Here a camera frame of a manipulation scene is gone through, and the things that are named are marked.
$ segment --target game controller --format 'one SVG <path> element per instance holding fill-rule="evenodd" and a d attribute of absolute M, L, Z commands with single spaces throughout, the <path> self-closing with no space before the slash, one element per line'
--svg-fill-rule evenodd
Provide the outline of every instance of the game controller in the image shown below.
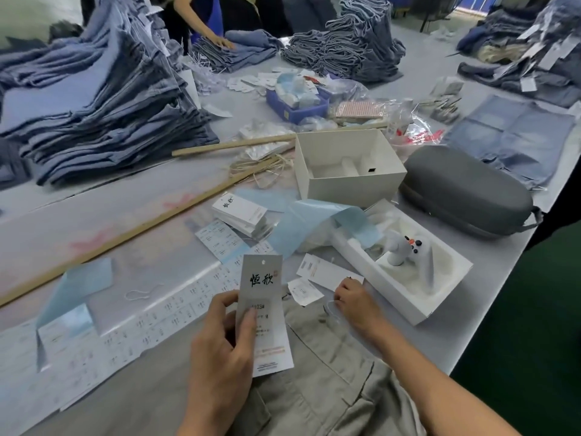
<path fill-rule="evenodd" d="M 392 266 L 401 266 L 406 259 L 415 264 L 419 277 L 429 288 L 433 288 L 434 259 L 432 242 L 418 236 L 415 239 L 402 235 L 394 230 L 388 230 L 383 239 L 383 249 L 388 251 L 388 263 Z"/>

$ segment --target wooden stick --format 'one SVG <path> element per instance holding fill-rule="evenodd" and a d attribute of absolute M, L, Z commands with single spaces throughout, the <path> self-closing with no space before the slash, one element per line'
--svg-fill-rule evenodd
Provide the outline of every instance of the wooden stick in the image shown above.
<path fill-rule="evenodd" d="M 182 148 L 171 152 L 173 157 L 186 156 L 187 154 L 206 153 L 208 151 L 226 150 L 228 148 L 246 147 L 251 145 L 268 144 L 270 142 L 282 142 L 283 140 L 294 140 L 296 133 L 286 135 L 267 136 L 264 138 L 237 140 L 235 142 L 221 142 L 220 144 L 203 145 L 201 147 Z"/>
<path fill-rule="evenodd" d="M 388 124 L 386 122 L 377 122 L 373 124 L 352 125 L 349 127 L 329 128 L 326 130 L 311 131 L 311 133 L 319 133 L 323 131 L 339 131 L 339 130 L 370 130 L 373 128 L 385 128 Z M 284 140 L 293 140 L 296 138 L 296 133 L 288 133 L 286 135 L 267 136 L 264 138 L 237 140 L 235 142 L 221 142 L 220 144 L 204 145 L 200 147 L 182 148 L 171 152 L 173 157 L 187 156 L 190 154 L 207 153 L 210 151 L 226 150 L 228 148 L 248 147 L 252 145 L 269 144 L 270 142 L 282 142 Z"/>
<path fill-rule="evenodd" d="M 219 192 L 226 190 L 227 188 L 246 179 L 247 177 L 259 173 L 261 171 L 264 171 L 266 168 L 270 167 L 277 161 L 278 159 L 276 157 L 272 157 L 265 161 L 262 161 L 255 167 L 249 168 L 248 170 L 243 171 L 242 173 L 238 173 L 230 177 L 227 181 L 224 181 L 219 185 L 216 185 L 214 188 L 206 192 L 203 192 L 202 194 L 192 198 L 191 200 L 183 203 L 182 205 L 172 208 L 160 214 L 159 216 L 147 222 L 144 222 L 129 231 L 126 231 L 125 233 L 119 234 L 118 236 L 105 242 L 100 247 L 93 249 L 89 252 L 85 252 L 80 256 L 76 256 L 75 258 L 70 259 L 67 262 L 62 263 L 58 266 L 55 266 L 54 268 L 40 274 L 37 277 L 34 277 L 28 281 L 25 281 L 24 283 L 19 284 L 18 286 L 14 287 L 9 293 L 0 294 L 0 306 L 4 306 L 5 304 L 10 303 L 12 300 L 15 300 L 16 298 L 21 297 L 26 293 L 29 293 L 33 289 L 36 289 L 39 286 L 48 283 L 50 280 L 59 277 L 61 274 L 65 273 L 70 267 L 88 262 L 89 260 L 92 260 L 95 257 L 104 254 L 108 250 L 113 249 L 119 246 L 120 244 L 127 242 L 128 240 L 131 240 L 132 238 L 138 236 L 139 234 L 144 233 L 145 231 L 155 227 L 156 225 L 159 225 L 165 220 L 174 217 L 175 215 L 185 211 L 186 209 L 189 209 L 192 206 L 197 205 L 200 202 L 203 202 L 204 200 L 209 199 L 210 197 L 218 194 Z"/>

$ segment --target person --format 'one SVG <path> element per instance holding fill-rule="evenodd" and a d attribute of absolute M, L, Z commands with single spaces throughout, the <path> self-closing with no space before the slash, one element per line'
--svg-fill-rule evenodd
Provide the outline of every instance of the person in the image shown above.
<path fill-rule="evenodd" d="M 174 0 L 174 10 L 194 30 L 192 43 L 205 36 L 217 46 L 234 49 L 224 35 L 220 0 Z"/>
<path fill-rule="evenodd" d="M 224 436 L 242 409 L 252 382 L 256 312 L 246 312 L 235 345 L 227 339 L 234 315 L 226 307 L 238 292 L 214 296 L 191 346 L 188 403 L 178 436 Z M 335 303 L 349 324 L 380 352 L 415 402 L 432 436 L 518 436 L 504 419 L 462 388 L 413 347 L 383 317 L 356 280 L 344 279 Z"/>

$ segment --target cardboard box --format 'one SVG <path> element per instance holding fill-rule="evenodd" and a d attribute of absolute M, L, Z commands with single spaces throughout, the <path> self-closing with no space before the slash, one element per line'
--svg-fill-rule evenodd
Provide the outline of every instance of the cardboard box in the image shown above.
<path fill-rule="evenodd" d="M 384 255 L 374 260 L 363 250 L 359 241 L 352 238 L 344 228 L 336 229 L 331 238 L 331 244 L 339 253 L 399 313 L 412 325 L 416 325 L 432 315 L 441 302 L 451 294 L 462 278 L 468 274 L 472 263 L 386 200 L 370 207 L 366 214 L 375 224 L 377 217 L 384 219 L 381 222 L 381 230 L 393 229 L 411 238 L 422 235 L 432 242 L 435 278 L 432 293 L 427 294 L 419 287 L 421 279 L 415 276 L 410 278 L 409 274 L 405 274 L 409 270 L 403 267 L 401 269 L 397 267 L 397 271 L 393 274 L 388 273 L 387 268 L 380 265 L 380 263 L 385 263 Z"/>
<path fill-rule="evenodd" d="M 379 130 L 299 133 L 295 153 L 302 199 L 368 207 L 391 199 L 406 174 Z"/>

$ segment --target worker's hand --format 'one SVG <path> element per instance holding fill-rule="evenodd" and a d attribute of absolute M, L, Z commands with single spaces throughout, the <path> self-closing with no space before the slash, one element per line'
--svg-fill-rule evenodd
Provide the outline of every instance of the worker's hand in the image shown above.
<path fill-rule="evenodd" d="M 335 304 L 349 324 L 368 341 L 387 320 L 381 309 L 361 283 L 345 278 L 335 290 Z"/>
<path fill-rule="evenodd" d="M 234 43 L 227 40 L 223 36 L 218 36 L 216 34 L 212 34 L 212 35 L 208 36 L 208 39 L 210 41 L 212 41 L 212 43 L 214 43 L 217 46 L 225 47 L 227 49 L 234 49 L 235 48 Z"/>
<path fill-rule="evenodd" d="M 246 312 L 232 346 L 226 333 L 234 330 L 236 312 L 226 315 L 226 307 L 236 301 L 238 291 L 215 295 L 204 326 L 192 341 L 188 405 L 178 436 L 224 436 L 248 397 L 256 311 Z"/>

